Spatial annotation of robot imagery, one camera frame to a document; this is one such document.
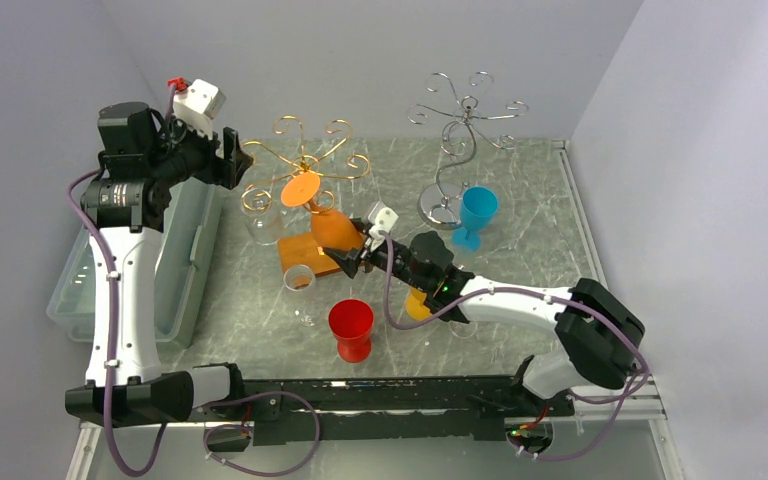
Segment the orange plastic wine glass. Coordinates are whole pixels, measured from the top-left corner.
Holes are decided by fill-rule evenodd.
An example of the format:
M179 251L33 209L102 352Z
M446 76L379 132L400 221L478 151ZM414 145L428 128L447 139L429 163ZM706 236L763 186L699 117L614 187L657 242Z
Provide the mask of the orange plastic wine glass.
M311 213L311 233L323 249L359 249L363 244L361 234L349 217L335 206L331 193L323 192L330 199L329 205L319 203L320 187L321 177L318 174L303 171L283 187L281 202L290 208L304 207Z

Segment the gold wire rack wooden base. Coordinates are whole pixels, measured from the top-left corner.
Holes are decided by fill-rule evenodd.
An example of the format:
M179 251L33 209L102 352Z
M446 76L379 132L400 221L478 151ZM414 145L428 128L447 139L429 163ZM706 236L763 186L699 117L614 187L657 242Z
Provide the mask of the gold wire rack wooden base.
M311 213L304 207L290 208L284 206L281 202L282 189L296 175L303 171L313 171L321 177L319 203L329 205L330 199L323 192L331 193L334 196L335 206L343 212L333 187L338 181L353 182L367 176L371 172L371 161L363 153L347 151L341 168L331 171L326 166L329 160L337 158L344 151L344 146L353 137L354 129L344 119L334 119L325 126L324 133L332 139L332 142L323 151L308 149L306 130L303 122L297 116L281 116L272 125L272 132L279 136L292 130L298 134L298 142L296 149L291 153L283 153L262 140L248 140L241 144L243 150L254 159L259 153L265 153L284 167L284 171L281 173L275 171L271 177L249 182L243 193L252 188L268 190L279 201L281 214L294 211L298 217L305 220L303 226L297 226L291 232L283 233L283 236L274 244L278 248L278 256L283 271L293 265L304 264L308 265L317 276L329 275L336 272L338 267L314 240L311 233Z

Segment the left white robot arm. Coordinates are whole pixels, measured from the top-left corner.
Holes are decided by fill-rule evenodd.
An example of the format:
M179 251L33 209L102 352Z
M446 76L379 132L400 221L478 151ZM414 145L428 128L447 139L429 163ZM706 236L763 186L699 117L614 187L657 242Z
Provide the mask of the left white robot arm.
M200 132L179 115L143 102L103 108L99 168L72 208L88 230L95 268L93 351L84 383L65 394L66 411L120 428L182 422L208 406L232 420L247 406L233 363L165 372L155 338L155 276L164 214L174 186L190 179L235 188L252 166L238 132Z

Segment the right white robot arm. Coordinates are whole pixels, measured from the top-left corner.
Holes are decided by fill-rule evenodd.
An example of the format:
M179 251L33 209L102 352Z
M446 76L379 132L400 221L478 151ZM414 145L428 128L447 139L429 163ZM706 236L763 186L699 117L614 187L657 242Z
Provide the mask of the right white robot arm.
M432 231L408 245L389 230L352 219L356 237L328 241L324 253L350 278L360 270L385 273L383 309L390 309L391 283L408 285L410 323L389 322L399 330L436 321L460 324L497 323L551 336L557 347L532 355L521 364L511 388L517 411L534 415L555 395L576 387L597 386L634 393L636 375L650 368L640 352L643 323L602 283L581 278L571 287L537 288L494 281L455 265L453 253Z

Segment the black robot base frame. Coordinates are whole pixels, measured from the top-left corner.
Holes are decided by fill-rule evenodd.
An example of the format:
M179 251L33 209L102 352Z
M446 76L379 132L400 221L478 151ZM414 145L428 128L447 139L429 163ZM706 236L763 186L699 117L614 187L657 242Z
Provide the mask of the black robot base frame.
M246 379L239 406L198 407L192 422L241 421L256 446L319 438L378 440L469 437L503 441L537 418L569 418L565 392L542 400L517 375Z

